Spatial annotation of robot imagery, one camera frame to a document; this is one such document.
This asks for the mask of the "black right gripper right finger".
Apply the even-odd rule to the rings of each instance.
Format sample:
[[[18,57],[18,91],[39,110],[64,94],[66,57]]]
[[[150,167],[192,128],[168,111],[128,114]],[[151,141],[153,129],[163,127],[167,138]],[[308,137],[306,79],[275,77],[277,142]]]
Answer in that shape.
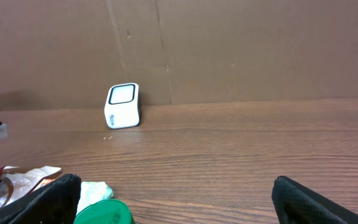
[[[358,224],[358,214],[283,175],[272,201],[280,224]]]

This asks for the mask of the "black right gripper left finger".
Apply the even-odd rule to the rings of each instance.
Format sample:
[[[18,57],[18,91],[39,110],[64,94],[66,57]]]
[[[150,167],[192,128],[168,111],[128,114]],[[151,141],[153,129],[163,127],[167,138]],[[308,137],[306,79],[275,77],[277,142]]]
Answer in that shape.
[[[65,174],[3,208],[0,224],[73,224],[81,178]]]

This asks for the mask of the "white snack bag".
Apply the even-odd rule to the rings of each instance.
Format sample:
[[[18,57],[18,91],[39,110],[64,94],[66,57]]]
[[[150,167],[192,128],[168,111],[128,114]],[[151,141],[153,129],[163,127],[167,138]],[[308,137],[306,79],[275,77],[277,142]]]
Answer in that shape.
[[[58,174],[60,167],[41,168],[8,167],[2,170],[0,182],[0,208],[15,202],[33,191],[38,184]]]

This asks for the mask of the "teal snack pouch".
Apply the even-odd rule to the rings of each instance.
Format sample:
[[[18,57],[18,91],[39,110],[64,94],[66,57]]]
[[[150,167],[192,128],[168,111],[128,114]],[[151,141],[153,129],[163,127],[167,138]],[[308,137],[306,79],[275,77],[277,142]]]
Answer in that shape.
[[[105,182],[82,182],[76,214],[102,200],[113,198],[114,192]]]

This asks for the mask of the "green lidded jar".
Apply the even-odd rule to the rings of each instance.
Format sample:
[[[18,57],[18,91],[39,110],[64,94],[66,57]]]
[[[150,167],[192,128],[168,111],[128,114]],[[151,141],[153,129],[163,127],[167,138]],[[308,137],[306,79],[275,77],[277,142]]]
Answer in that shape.
[[[122,201],[106,199],[77,214],[74,224],[135,224],[129,207]]]

